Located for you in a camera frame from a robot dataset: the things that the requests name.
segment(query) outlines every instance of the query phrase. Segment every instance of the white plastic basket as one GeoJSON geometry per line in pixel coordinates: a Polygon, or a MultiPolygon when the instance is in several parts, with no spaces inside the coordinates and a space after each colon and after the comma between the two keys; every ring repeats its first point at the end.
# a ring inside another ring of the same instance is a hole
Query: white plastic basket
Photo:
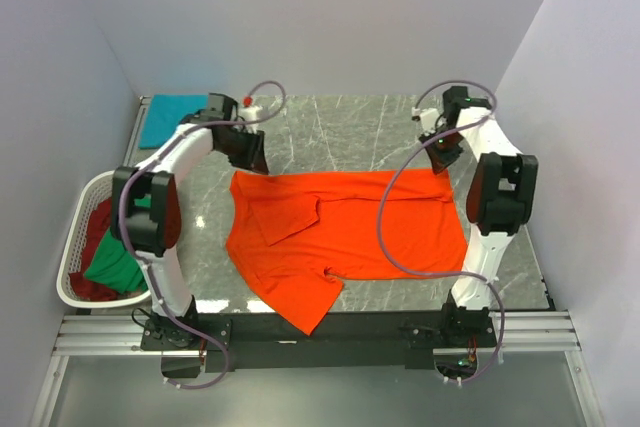
{"type": "Polygon", "coordinates": [[[76,212],[73,216],[71,230],[69,231],[69,236],[67,237],[67,242],[62,254],[62,261],[60,262],[58,281],[56,282],[58,295],[65,304],[70,305],[71,307],[81,309],[113,309],[116,307],[127,307],[129,305],[135,305],[143,302],[151,295],[149,291],[147,291],[143,294],[127,299],[91,302],[80,299],[71,287],[69,274],[80,271],[82,250],[87,243],[87,224],[89,223],[89,216],[100,202],[107,200],[111,196],[112,177],[113,171],[105,172],[104,174],[100,174],[91,179],[91,181],[82,190],[78,206],[76,207],[76,212]]]}

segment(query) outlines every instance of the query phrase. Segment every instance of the orange cloth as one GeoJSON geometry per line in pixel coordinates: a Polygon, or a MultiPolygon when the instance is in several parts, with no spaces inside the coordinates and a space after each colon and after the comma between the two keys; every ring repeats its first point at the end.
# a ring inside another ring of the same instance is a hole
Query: orange cloth
{"type": "MultiPolygon", "coordinates": [[[[262,300],[310,334],[342,281],[415,278],[384,257],[376,238],[380,198],[393,172],[262,176],[236,172],[227,250],[262,300]]],[[[467,245],[446,173],[407,170],[384,210],[389,251],[410,269],[462,268],[467,245]]]]}

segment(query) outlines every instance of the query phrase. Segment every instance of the wall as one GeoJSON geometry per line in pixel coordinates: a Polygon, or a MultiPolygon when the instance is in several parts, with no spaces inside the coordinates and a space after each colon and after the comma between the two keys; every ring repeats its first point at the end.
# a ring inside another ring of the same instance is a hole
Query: wall
{"type": "Polygon", "coordinates": [[[0,0],[0,425],[25,425],[82,186],[122,159],[133,93],[81,0],[0,0]]]}
{"type": "Polygon", "coordinates": [[[609,425],[637,425],[640,0],[545,0],[500,83],[499,118],[539,156],[531,221],[609,425]]]}
{"type": "Polygon", "coordinates": [[[88,0],[139,94],[497,86],[542,0],[88,0]]]}

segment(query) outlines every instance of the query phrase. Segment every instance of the folded teal cloth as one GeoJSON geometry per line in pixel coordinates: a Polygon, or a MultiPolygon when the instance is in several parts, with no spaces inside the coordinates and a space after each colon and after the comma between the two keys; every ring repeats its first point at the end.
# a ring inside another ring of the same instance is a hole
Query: folded teal cloth
{"type": "Polygon", "coordinates": [[[141,149],[157,149],[173,135],[187,114],[204,109],[207,95],[154,95],[140,134],[141,149]]]}

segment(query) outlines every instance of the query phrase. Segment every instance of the gray marble tabletop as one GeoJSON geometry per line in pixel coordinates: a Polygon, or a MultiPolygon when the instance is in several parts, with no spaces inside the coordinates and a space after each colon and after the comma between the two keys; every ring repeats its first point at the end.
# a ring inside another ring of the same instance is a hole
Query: gray marble tabletop
{"type": "MultiPolygon", "coordinates": [[[[132,146],[137,145],[149,100],[142,100],[132,146]]],[[[275,97],[255,98],[255,103],[272,108],[277,102],[275,97]]],[[[418,126],[411,121],[414,102],[415,97],[405,95],[291,96],[286,112],[261,127],[266,132],[269,169],[272,174],[396,169],[417,145],[418,126]]],[[[133,165],[152,152],[134,147],[126,163],[133,165]]],[[[429,166],[425,153],[411,167],[429,166]]],[[[212,153],[179,186],[182,272],[200,312],[269,312],[271,309],[249,290],[225,249],[234,216],[229,193],[233,171],[226,156],[212,153]]],[[[474,171],[475,160],[468,149],[449,169],[467,236],[464,203],[474,171]]],[[[545,284],[526,229],[521,229],[509,246],[498,276],[497,285],[508,309],[548,308],[545,284]]],[[[333,311],[439,309],[452,280],[344,284],[333,311]]]]}

